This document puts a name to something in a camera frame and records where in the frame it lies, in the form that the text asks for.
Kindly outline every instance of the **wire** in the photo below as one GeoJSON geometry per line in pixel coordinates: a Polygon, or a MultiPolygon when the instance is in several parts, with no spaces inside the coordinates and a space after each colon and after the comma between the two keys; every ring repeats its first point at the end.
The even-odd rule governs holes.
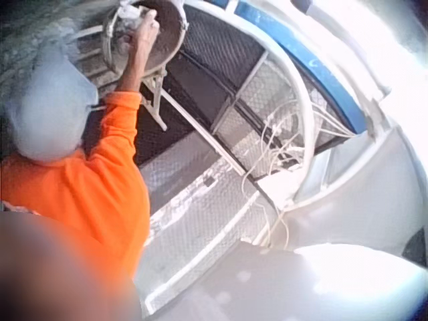
{"type": "MultiPolygon", "coordinates": [[[[294,139],[296,139],[296,137],[299,135],[299,132],[297,132],[297,133],[295,133],[294,135],[293,135],[293,137],[291,137],[289,140],[287,140],[286,141],[286,143],[283,145],[283,147],[281,147],[280,148],[280,150],[275,154],[275,158],[277,158],[278,156],[279,156],[279,154],[285,149],[285,147],[288,147],[288,145],[290,145],[291,143],[292,143],[292,141],[294,140],[294,139]]],[[[272,162],[271,162],[271,164],[270,164],[270,167],[269,167],[269,172],[268,172],[268,175],[270,176],[270,175],[272,175],[272,167],[273,167],[273,165],[274,165],[274,163],[276,162],[276,159],[274,159],[272,162]]]]}
{"type": "Polygon", "coordinates": [[[314,114],[321,117],[323,120],[325,120],[327,123],[329,123],[332,127],[334,127],[335,129],[339,130],[342,134],[344,135],[348,135],[348,136],[355,136],[354,133],[350,132],[349,130],[344,130],[342,127],[336,125],[335,123],[333,123],[331,120],[329,120],[327,117],[325,117],[325,115],[319,113],[319,112],[315,112],[314,114]]]}
{"type": "Polygon", "coordinates": [[[92,108],[90,111],[91,111],[91,112],[97,112],[97,111],[99,111],[99,110],[105,110],[105,109],[106,109],[106,107],[105,107],[105,106],[100,106],[100,107],[92,108]]]}
{"type": "Polygon", "coordinates": [[[344,131],[345,133],[349,134],[349,135],[353,135],[354,133],[351,132],[349,129],[347,129],[347,127],[345,127],[341,122],[339,122],[337,119],[335,119],[335,117],[333,117],[333,115],[331,115],[329,112],[327,112],[323,107],[321,107],[318,104],[312,103],[313,107],[316,107],[317,109],[319,109],[324,115],[321,116],[320,113],[315,112],[315,114],[318,114],[319,116],[323,117],[323,119],[325,119],[327,122],[329,122],[332,126],[338,128],[340,127],[342,131],[344,131]]]}
{"type": "MultiPolygon", "coordinates": [[[[290,155],[286,152],[286,148],[292,143],[292,141],[294,139],[296,139],[296,137],[299,135],[299,132],[295,133],[295,135],[293,135],[293,137],[291,137],[289,140],[286,141],[286,143],[281,147],[281,148],[270,148],[274,137],[276,136],[276,133],[280,130],[281,125],[291,116],[295,115],[296,112],[293,112],[289,115],[287,115],[286,117],[284,117],[278,125],[273,125],[273,132],[272,135],[269,139],[269,142],[267,144],[267,146],[263,149],[263,142],[264,142],[264,137],[266,134],[266,131],[271,123],[271,121],[274,119],[274,116],[276,115],[277,111],[284,107],[287,104],[291,104],[297,102],[297,100],[289,100],[287,102],[284,102],[283,104],[280,104],[278,107],[275,108],[275,110],[268,116],[266,124],[263,128],[263,131],[261,132],[261,138],[260,138],[260,157],[256,160],[256,162],[253,164],[253,166],[251,167],[251,169],[244,175],[242,183],[241,183],[241,192],[243,194],[243,196],[246,199],[249,199],[249,197],[246,195],[245,193],[245,189],[244,189],[244,184],[245,184],[245,180],[248,178],[248,176],[254,171],[254,169],[257,167],[257,165],[260,163],[260,161],[264,158],[264,156],[266,155],[266,153],[269,153],[269,160],[270,160],[270,168],[269,168],[269,172],[268,175],[272,175],[272,171],[274,169],[274,166],[277,162],[277,159],[280,155],[286,155],[286,159],[284,161],[290,161],[292,159],[295,159],[298,163],[302,162],[302,159],[297,159],[295,156],[291,155],[291,157],[289,157],[290,155]]],[[[341,137],[346,137],[346,138],[352,138],[355,137],[355,133],[351,132],[349,129],[347,129],[341,122],[339,122],[337,119],[335,119],[335,117],[333,117],[333,115],[331,115],[330,113],[328,113],[323,107],[321,107],[320,105],[311,102],[313,107],[319,109],[321,112],[317,112],[314,111],[314,114],[321,117],[323,120],[325,120],[327,123],[329,123],[329,125],[331,125],[333,128],[337,129],[339,132],[332,132],[330,130],[326,130],[321,128],[320,131],[321,132],[325,132],[327,134],[332,134],[335,136],[341,136],[341,137]]],[[[265,216],[265,220],[266,220],[266,224],[267,224],[267,244],[268,246],[271,245],[271,240],[272,240],[272,231],[271,231],[271,226],[270,226],[270,222],[269,222],[269,217],[268,214],[266,213],[266,209],[263,205],[260,205],[258,203],[255,203],[255,205],[257,205],[258,207],[261,207],[263,209],[263,214],[265,216]]],[[[288,224],[284,221],[284,218],[281,216],[280,210],[278,209],[278,207],[276,205],[274,205],[275,207],[275,212],[278,216],[278,220],[281,222],[281,224],[284,226],[285,230],[286,230],[286,242],[284,244],[284,250],[287,249],[288,247],[288,243],[290,241],[290,228],[288,227],[288,224]]]]}
{"type": "Polygon", "coordinates": [[[288,100],[288,101],[286,101],[286,102],[283,102],[283,103],[282,103],[282,104],[280,104],[277,108],[275,108],[275,110],[274,110],[274,111],[273,111],[273,112],[272,112],[272,113],[267,117],[267,122],[266,122],[265,128],[263,128],[263,131],[261,132],[261,138],[260,138],[260,152],[262,152],[262,150],[263,150],[263,139],[264,139],[264,137],[265,137],[266,130],[268,129],[270,122],[274,119],[276,112],[277,112],[281,107],[284,107],[285,105],[288,105],[288,104],[291,104],[291,103],[294,103],[294,102],[297,102],[297,100],[292,99],[292,100],[288,100]]]}
{"type": "Polygon", "coordinates": [[[345,135],[345,134],[341,134],[339,132],[332,132],[330,130],[326,130],[326,129],[323,129],[323,128],[320,129],[320,132],[325,132],[326,134],[330,134],[330,135],[334,135],[334,136],[339,136],[339,137],[345,137],[345,138],[354,138],[356,136],[356,135],[352,135],[352,136],[345,135]]]}

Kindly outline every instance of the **hand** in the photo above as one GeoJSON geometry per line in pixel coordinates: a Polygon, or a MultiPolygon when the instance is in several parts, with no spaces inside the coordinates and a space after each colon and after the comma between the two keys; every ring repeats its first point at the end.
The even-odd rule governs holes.
{"type": "Polygon", "coordinates": [[[159,23],[154,20],[157,12],[150,10],[132,36],[128,64],[116,91],[139,92],[148,56],[159,33],[159,23]]]}
{"type": "Polygon", "coordinates": [[[159,23],[154,20],[156,15],[156,10],[150,10],[132,37],[128,66],[135,69],[140,78],[144,76],[148,57],[159,33],[159,23]]]}

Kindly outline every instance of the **person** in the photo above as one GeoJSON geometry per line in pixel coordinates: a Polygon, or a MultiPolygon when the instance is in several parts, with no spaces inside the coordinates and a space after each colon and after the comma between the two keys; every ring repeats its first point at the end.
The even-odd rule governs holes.
{"type": "MultiPolygon", "coordinates": [[[[67,231],[79,235],[73,239],[79,243],[76,248],[82,251],[92,247],[88,245],[92,242],[89,239],[95,240],[130,278],[149,233],[148,191],[133,156],[137,112],[142,100],[141,79],[159,31],[155,17],[156,11],[149,11],[132,36],[126,69],[116,91],[104,100],[106,110],[100,141],[88,157],[81,148],[76,149],[81,139],[77,136],[71,154],[55,153],[52,159],[30,159],[19,149],[24,145],[16,144],[18,152],[1,164],[3,201],[61,223],[67,231]]],[[[50,115],[32,112],[38,119],[50,117],[48,121],[54,123],[61,123],[63,116],[59,112],[50,115]]],[[[22,142],[19,127],[15,137],[22,142]]],[[[39,140],[37,147],[49,150],[49,144],[59,146],[55,139],[53,135],[45,143],[39,140]]]]}

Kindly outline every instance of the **metal bracket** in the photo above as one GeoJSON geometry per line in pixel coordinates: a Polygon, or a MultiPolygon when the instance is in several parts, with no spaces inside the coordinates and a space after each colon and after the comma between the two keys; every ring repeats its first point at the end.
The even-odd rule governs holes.
{"type": "Polygon", "coordinates": [[[163,79],[166,75],[167,70],[163,67],[159,72],[155,73],[153,77],[143,80],[143,84],[153,93],[153,103],[148,100],[142,103],[164,132],[167,131],[168,126],[161,118],[159,112],[161,110],[160,102],[162,98],[163,79]]]}

